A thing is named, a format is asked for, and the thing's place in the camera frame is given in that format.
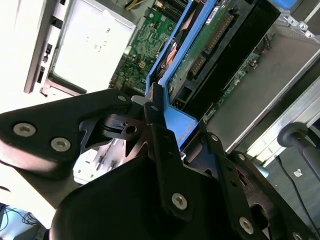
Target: circuit board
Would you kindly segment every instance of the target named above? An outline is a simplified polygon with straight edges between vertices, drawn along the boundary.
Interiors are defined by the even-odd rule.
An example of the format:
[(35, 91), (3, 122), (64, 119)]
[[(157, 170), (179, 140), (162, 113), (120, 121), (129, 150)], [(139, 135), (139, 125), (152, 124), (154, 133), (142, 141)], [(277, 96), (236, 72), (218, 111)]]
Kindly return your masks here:
[(146, 77), (164, 48), (176, 24), (155, 9), (145, 17), (141, 30), (132, 42), (131, 50), (112, 77), (116, 87), (124, 84), (142, 94)]
[(221, 104), (227, 99), (231, 91), (235, 89), (235, 87), (240, 83), (241, 79), (251, 70), (257, 67), (257, 60), (259, 57), (260, 55), (255, 52), (252, 52), (248, 56), (248, 58), (244, 61), (239, 70), (235, 73), (235, 75), (223, 89), (223, 96), (219, 99), (219, 101), (216, 104), (212, 105), (209, 108), (209, 110), (204, 114), (202, 119), (205, 123), (207, 123), (209, 119), (215, 114), (215, 112), (218, 110)]
[(181, 64), (168, 83), (168, 89), (172, 92), (177, 82), (187, 77), (188, 71), (195, 76), (210, 55), (216, 43), (224, 33), (224, 30), (233, 19), (226, 13), (231, 0), (223, 0), (215, 6), (206, 20), (196, 40), (191, 45)]

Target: silver screw head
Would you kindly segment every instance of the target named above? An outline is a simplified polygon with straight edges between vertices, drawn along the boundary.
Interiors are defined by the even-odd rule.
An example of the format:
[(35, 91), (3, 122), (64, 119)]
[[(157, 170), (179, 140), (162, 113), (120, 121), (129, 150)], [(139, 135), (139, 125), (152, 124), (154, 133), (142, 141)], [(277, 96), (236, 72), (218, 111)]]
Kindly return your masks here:
[(29, 123), (22, 122), (15, 125), (13, 131), (19, 136), (30, 137), (36, 133), (36, 128)]
[(239, 223), (242, 229), (245, 230), (247, 234), (250, 234), (250, 235), (254, 234), (254, 227), (252, 226), (251, 222), (248, 219), (242, 216), (239, 218)]
[(218, 140), (219, 140), (218, 137), (214, 134), (211, 135), (211, 138), (216, 142), (218, 142)]
[(293, 238), (295, 239), (295, 240), (303, 240), (303, 238), (300, 236), (300, 234), (299, 233), (297, 233), (297, 232), (293, 232), (292, 233), (292, 236), (293, 236)]
[(56, 137), (51, 141), (51, 147), (57, 152), (65, 152), (71, 148), (71, 143), (64, 137)]
[(243, 156), (241, 153), (238, 154), (238, 157), (239, 157), (242, 161), (246, 160), (246, 157)]
[(159, 111), (159, 109), (156, 106), (151, 105), (151, 108), (155, 111)]
[(180, 210), (185, 210), (187, 208), (187, 199), (178, 192), (172, 194), (172, 203)]
[(121, 101), (124, 101), (124, 102), (127, 101), (127, 99), (124, 96), (121, 96), (121, 95), (118, 96), (118, 99), (120, 99)]

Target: black lever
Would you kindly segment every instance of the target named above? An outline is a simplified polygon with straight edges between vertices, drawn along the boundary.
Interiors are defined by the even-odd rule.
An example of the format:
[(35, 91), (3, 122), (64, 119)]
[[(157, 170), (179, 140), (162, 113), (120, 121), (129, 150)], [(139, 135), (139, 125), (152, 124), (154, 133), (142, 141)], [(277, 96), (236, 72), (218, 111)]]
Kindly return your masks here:
[(320, 152), (305, 138), (307, 133), (305, 124), (290, 123), (280, 131), (277, 141), (283, 147), (295, 147), (320, 181)]

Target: white label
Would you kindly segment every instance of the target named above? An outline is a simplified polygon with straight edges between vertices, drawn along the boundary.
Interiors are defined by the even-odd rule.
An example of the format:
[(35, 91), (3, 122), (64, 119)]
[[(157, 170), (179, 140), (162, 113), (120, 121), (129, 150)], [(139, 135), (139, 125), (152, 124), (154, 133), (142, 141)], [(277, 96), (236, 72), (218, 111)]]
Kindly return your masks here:
[(216, 6), (216, 7), (212, 10), (212, 12), (211, 12), (210, 16), (208, 17), (208, 19), (205, 21), (205, 24), (210, 24), (210, 23), (211, 23), (211, 20), (215, 17), (215, 15), (216, 15), (216, 13), (218, 12), (218, 10), (219, 10), (219, 7)]
[(303, 175), (300, 168), (298, 168), (296, 171), (294, 171), (293, 174), (294, 174), (297, 178), (299, 178), (299, 177), (301, 177), (301, 176)]

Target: cable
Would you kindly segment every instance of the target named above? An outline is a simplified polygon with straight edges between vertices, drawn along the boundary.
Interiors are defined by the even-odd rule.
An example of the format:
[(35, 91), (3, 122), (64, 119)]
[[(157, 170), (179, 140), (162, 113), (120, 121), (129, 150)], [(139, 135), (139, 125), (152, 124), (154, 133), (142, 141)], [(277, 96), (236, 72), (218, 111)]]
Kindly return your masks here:
[(277, 156), (275, 159), (276, 159), (277, 162), (279, 163), (280, 168), (282, 169), (283, 173), (286, 175), (286, 177), (287, 177), (287, 178), (290, 180), (290, 182), (292, 183), (292, 186), (293, 186), (293, 188), (294, 188), (294, 191), (295, 191), (295, 193), (296, 193), (296, 195), (297, 195), (297, 197), (298, 197), (298, 199), (299, 199), (299, 202), (300, 202), (300, 204), (301, 204), (301, 206), (302, 206), (305, 214), (307, 215), (309, 221), (311, 222), (313, 228), (315, 229), (316, 235), (317, 235), (318, 238), (320, 239), (319, 230), (318, 230), (318, 228), (316, 227), (316, 224), (314, 223), (314, 221), (312, 220), (312, 218), (311, 218), (311, 216), (310, 216), (310, 214), (309, 214), (309, 212), (308, 212), (308, 210), (307, 210), (307, 208), (306, 208), (306, 206), (305, 206), (305, 204), (304, 204), (304, 201), (302, 200), (302, 198), (301, 198), (301, 196), (300, 196), (300, 193), (299, 193), (299, 191), (298, 191), (298, 188), (297, 188), (294, 180), (290, 177), (290, 175), (288, 174), (288, 172), (287, 172), (286, 169), (284, 168), (280, 157)]
[(9, 212), (11, 212), (11, 211), (13, 211), (13, 210), (15, 210), (16, 208), (13, 208), (13, 209), (10, 209), (9, 211), (7, 211), (7, 213), (9, 213)]
[(145, 1), (146, 1), (146, 0), (142, 0), (142, 1), (137, 2), (136, 4), (134, 4), (134, 5), (130, 6), (130, 7), (128, 7), (128, 8), (127, 8), (127, 10), (130, 10), (130, 9), (134, 8), (134, 7), (138, 6), (139, 4), (144, 3)]
[(20, 212), (15, 211), (14, 209), (8, 208), (9, 210), (8, 212), (12, 211), (12, 212), (15, 212), (16, 214), (19, 214), (24, 224), (32, 225), (32, 226), (37, 226), (39, 224), (39, 221), (32, 216), (31, 212), (27, 212), (25, 215), (22, 215)]
[(5, 211), (5, 215), (6, 215), (6, 225), (4, 226), (4, 228), (0, 229), (0, 232), (3, 231), (6, 227), (8, 227), (8, 224), (9, 224), (9, 217), (8, 217), (8, 212), (7, 212), (7, 209), (4, 208), (4, 211)]

